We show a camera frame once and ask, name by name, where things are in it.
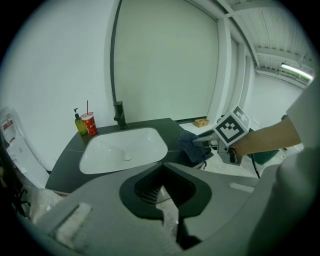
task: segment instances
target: sink drain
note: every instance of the sink drain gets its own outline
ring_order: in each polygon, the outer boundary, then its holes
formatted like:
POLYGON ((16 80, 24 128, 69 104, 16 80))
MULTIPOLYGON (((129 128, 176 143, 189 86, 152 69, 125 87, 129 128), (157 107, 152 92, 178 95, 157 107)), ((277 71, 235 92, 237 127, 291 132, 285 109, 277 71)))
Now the sink drain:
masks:
POLYGON ((132 159, 132 154, 125 154, 124 161, 130 161, 132 159))

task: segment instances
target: sink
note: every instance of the sink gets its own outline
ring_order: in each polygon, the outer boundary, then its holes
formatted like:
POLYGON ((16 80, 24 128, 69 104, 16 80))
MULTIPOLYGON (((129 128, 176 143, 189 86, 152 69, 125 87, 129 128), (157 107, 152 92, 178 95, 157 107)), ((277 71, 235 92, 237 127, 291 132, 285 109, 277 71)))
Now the sink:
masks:
POLYGON ((140 128, 92 138, 80 159, 84 174, 110 173, 158 162, 168 152, 156 129, 140 128))

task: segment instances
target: ceiling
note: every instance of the ceiling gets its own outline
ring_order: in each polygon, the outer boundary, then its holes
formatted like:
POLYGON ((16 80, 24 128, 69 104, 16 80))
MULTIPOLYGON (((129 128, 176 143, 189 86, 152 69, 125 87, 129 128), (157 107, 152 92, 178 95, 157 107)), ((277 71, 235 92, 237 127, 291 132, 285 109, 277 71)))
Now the ceiling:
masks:
POLYGON ((314 74, 313 56, 300 24, 274 0, 216 0, 245 36, 257 73, 305 88, 307 78, 281 68, 282 63, 314 74))

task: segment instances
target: dark blue rag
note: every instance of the dark blue rag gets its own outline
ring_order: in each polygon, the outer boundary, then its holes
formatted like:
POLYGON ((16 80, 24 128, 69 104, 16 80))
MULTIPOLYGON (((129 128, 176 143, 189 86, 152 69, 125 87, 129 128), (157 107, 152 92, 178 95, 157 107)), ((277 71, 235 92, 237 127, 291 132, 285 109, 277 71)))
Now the dark blue rag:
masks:
POLYGON ((184 130, 178 139, 179 144, 193 163, 197 161, 204 162, 206 160, 206 155, 211 152, 211 148, 194 146, 192 141, 197 138, 199 138, 199 136, 188 130, 184 130))

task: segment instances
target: cardboard box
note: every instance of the cardboard box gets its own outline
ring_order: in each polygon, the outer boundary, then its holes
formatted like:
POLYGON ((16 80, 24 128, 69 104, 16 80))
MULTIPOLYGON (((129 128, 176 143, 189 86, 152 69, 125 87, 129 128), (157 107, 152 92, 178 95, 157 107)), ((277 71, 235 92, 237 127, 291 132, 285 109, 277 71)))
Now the cardboard box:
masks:
POLYGON ((194 125, 198 128, 200 127, 204 127, 204 126, 207 126, 209 124, 209 120, 208 119, 197 119, 194 121, 194 125))

